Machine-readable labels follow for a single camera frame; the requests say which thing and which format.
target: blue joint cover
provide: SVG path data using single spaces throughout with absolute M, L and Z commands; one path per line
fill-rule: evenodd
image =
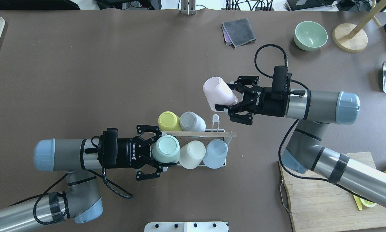
M 74 221 L 77 224 L 86 223 L 98 218 L 102 213 L 103 213 L 103 204 L 101 203 L 101 197 L 100 197 L 100 199 L 96 203 L 94 203 L 94 205 L 89 207 L 88 210 L 84 211 L 84 213 L 75 217 Z
M 34 166 L 40 171 L 54 170 L 55 139 L 42 140 L 34 148 Z
M 296 158 L 287 150 L 284 150 L 283 155 L 281 156 L 281 162 L 287 168 L 296 171 L 298 173 L 304 174 L 307 169 L 296 160 Z
M 356 94 L 340 92 L 336 105 L 336 123 L 353 124 L 359 116 L 360 100 Z

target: bowl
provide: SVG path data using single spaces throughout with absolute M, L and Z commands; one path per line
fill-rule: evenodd
M 327 32 L 316 22 L 304 21 L 296 26 L 294 40 L 300 49 L 313 51 L 326 44 Z

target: white cup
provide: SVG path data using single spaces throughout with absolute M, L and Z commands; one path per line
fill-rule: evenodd
M 173 136 L 164 135 L 157 140 L 151 153 L 160 163 L 177 163 L 180 159 L 180 144 Z
M 181 115 L 180 126 L 183 131 L 204 132 L 206 130 L 206 122 L 204 119 L 191 111 Z
M 186 169 L 196 168 L 206 154 L 206 147 L 200 141 L 191 141 L 180 149 L 180 164 Z
M 225 163 L 228 150 L 227 144 L 223 140 L 215 139 L 210 141 L 206 147 L 203 163 L 211 169 L 218 169 Z
M 237 97 L 227 86 L 221 77 L 214 76 L 208 79 L 203 85 L 204 95 L 214 112 L 222 112 L 215 109 L 214 105 L 231 106 L 237 104 Z

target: cutting board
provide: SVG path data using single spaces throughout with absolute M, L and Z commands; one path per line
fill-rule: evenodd
M 347 154 L 375 168 L 370 152 Z M 386 227 L 386 208 L 363 206 L 359 211 L 353 196 L 328 182 L 295 178 L 280 167 L 295 232 L 335 232 Z M 321 177 L 310 170 L 306 177 Z

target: cup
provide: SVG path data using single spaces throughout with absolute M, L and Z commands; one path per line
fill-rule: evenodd
M 327 32 L 316 22 L 304 21 L 296 26 L 293 39 L 300 49 L 313 51 L 326 44 Z
M 180 159 L 180 144 L 173 136 L 164 135 L 157 140 L 151 153 L 160 163 L 177 163 Z
M 180 149 L 180 164 L 186 169 L 196 168 L 206 154 L 206 147 L 200 141 L 191 141 Z
M 227 144 L 223 140 L 215 139 L 210 141 L 206 147 L 203 163 L 211 169 L 218 169 L 225 163 L 228 150 Z
M 204 95 L 214 112 L 222 112 L 215 109 L 214 105 L 231 106 L 237 104 L 237 97 L 227 86 L 221 77 L 214 76 L 208 79 L 203 85 Z
M 161 131 L 182 131 L 180 118 L 170 111 L 160 114 L 159 127 Z
M 206 122 L 197 114 L 188 111 L 181 115 L 180 126 L 183 131 L 198 131 L 204 132 L 206 130 Z

